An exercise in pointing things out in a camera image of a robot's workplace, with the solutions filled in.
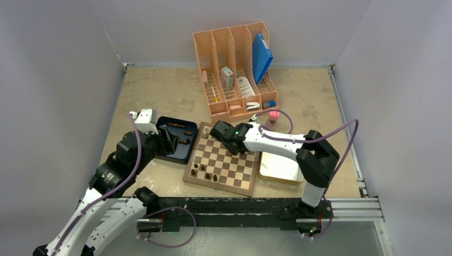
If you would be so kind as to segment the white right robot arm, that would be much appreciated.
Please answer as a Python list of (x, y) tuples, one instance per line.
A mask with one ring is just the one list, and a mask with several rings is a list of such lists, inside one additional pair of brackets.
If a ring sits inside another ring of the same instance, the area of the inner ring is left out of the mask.
[(218, 121), (209, 134), (233, 155), (256, 151), (295, 161), (306, 181), (299, 203), (300, 212), (306, 217), (319, 212), (320, 201), (340, 159), (339, 153), (319, 132), (283, 134), (265, 131), (257, 122), (233, 126)]

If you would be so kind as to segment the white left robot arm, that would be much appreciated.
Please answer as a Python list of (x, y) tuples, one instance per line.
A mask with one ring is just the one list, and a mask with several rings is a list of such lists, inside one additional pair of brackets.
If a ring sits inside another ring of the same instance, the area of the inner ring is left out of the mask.
[(33, 255), (100, 255), (106, 246), (138, 217), (153, 218), (159, 211), (149, 189), (144, 199), (132, 199), (106, 222), (105, 213), (118, 202), (136, 176), (157, 155), (175, 153), (179, 137), (165, 125), (157, 133), (137, 127), (124, 134), (116, 151), (95, 171), (84, 197), (64, 229), (50, 243), (37, 247)]

